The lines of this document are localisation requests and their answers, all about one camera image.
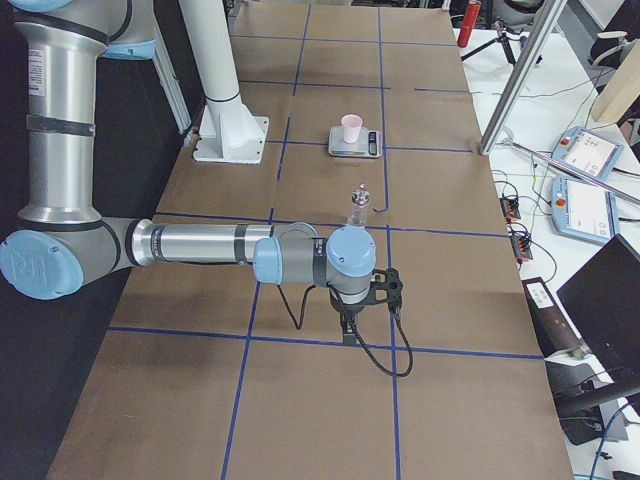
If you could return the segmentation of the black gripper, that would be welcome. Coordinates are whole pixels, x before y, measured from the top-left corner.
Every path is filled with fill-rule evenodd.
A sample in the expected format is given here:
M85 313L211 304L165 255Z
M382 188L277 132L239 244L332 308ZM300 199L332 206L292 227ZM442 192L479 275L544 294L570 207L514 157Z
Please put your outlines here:
M340 325L342 328L342 343L344 345L357 345L357 332L352 331L352 327L357 324L357 316L363 311L368 303L365 301L356 304L345 304L337 297L330 298L331 306L339 314Z

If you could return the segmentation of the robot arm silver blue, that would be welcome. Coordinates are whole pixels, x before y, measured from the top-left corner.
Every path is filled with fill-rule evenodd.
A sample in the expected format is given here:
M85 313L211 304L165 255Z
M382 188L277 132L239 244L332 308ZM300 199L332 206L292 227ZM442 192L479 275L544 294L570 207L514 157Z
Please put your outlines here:
M158 205L178 153L178 133L150 61L98 62L94 204L114 217L147 217ZM1 4L1 233L16 228L28 198L27 43ZM1 349L99 342L128 274L114 273L54 301L1 284Z

